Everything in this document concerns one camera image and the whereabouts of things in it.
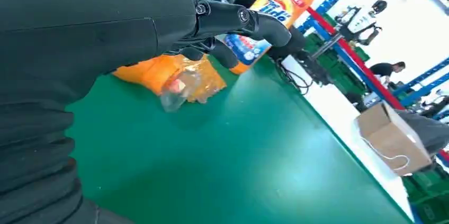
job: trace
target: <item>orange bottle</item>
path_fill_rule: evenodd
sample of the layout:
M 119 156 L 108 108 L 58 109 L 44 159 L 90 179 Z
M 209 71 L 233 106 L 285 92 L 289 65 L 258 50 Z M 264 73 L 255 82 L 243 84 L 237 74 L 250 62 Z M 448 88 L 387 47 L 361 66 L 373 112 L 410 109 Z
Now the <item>orange bottle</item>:
M 250 9 L 269 14 L 289 28 L 312 2 L 313 0 L 257 0 Z M 230 69 L 236 74 L 247 71 L 271 47 L 266 40 L 255 41 L 235 34 L 227 35 L 223 42 L 233 50 L 240 61 L 236 67 Z

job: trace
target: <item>white cable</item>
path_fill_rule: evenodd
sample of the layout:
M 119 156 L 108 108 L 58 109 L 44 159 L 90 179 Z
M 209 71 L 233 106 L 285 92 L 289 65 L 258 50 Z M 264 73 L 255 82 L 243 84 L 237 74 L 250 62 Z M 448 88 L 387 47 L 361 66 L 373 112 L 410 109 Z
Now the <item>white cable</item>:
M 397 155 L 397 156 L 394 156 L 393 158 L 390 158 L 390 157 L 387 157 L 387 156 L 385 156 L 385 155 L 383 155 L 383 154 L 381 154 L 376 148 L 374 148 L 374 146 L 371 144 L 371 142 L 369 142 L 367 139 L 365 139 L 364 137 L 360 137 L 361 139 L 363 139 L 378 155 L 380 155 L 380 156 L 382 156 L 382 157 L 384 157 L 385 159 L 388 159 L 388 160 L 395 160 L 395 159 L 397 159 L 397 158 L 405 158 L 406 160 L 407 160 L 407 163 L 405 164 L 405 165 L 403 165 L 403 166 L 401 166 L 401 167 L 398 167 L 398 168 L 394 168 L 393 170 L 401 170 L 401 169 L 404 169 L 404 168 L 406 168 L 407 166 L 408 166 L 408 164 L 410 163 L 410 159 L 409 159 L 409 157 L 407 157 L 407 156 L 405 156 L 405 155 Z

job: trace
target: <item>bottle label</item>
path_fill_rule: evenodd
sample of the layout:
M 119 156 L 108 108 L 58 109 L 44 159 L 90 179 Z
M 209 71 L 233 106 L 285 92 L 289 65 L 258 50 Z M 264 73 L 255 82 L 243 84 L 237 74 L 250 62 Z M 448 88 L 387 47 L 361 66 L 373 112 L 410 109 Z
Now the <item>bottle label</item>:
M 228 34 L 224 38 L 224 43 L 244 65 L 251 65 L 265 50 L 271 47 L 266 40 L 255 41 L 236 34 Z
M 267 0 L 263 6 L 252 7 L 251 9 L 271 15 L 286 25 L 292 17 L 293 6 L 291 6 L 291 3 L 290 0 Z M 256 41 L 235 34 L 228 34 L 224 38 L 224 43 L 244 65 L 251 65 L 271 47 L 271 44 L 266 40 Z

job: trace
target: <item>green tabletop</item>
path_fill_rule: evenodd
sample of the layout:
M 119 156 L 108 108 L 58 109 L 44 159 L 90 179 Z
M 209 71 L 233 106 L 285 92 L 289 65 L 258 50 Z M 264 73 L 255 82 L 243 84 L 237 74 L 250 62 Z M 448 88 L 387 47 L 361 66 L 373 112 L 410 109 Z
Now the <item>green tabletop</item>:
M 410 223 L 268 59 L 165 113 L 101 77 L 69 135 L 85 195 L 136 223 Z

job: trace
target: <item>person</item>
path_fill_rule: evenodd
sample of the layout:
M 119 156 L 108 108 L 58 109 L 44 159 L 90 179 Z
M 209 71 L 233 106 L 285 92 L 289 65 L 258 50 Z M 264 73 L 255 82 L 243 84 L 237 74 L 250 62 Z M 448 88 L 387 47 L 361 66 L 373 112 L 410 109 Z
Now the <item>person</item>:
M 437 164 L 435 157 L 439 151 L 449 145 L 449 126 L 429 117 L 415 114 L 406 110 L 396 110 L 397 114 L 418 134 L 424 148 L 433 160 L 432 164 L 422 168 L 418 172 L 426 172 L 434 169 Z
M 406 63 L 403 61 L 397 62 L 395 64 L 389 64 L 387 62 L 382 62 L 380 64 L 373 65 L 370 70 L 371 72 L 379 77 L 385 77 L 384 84 L 388 84 L 390 82 L 391 74 L 399 73 L 406 68 Z

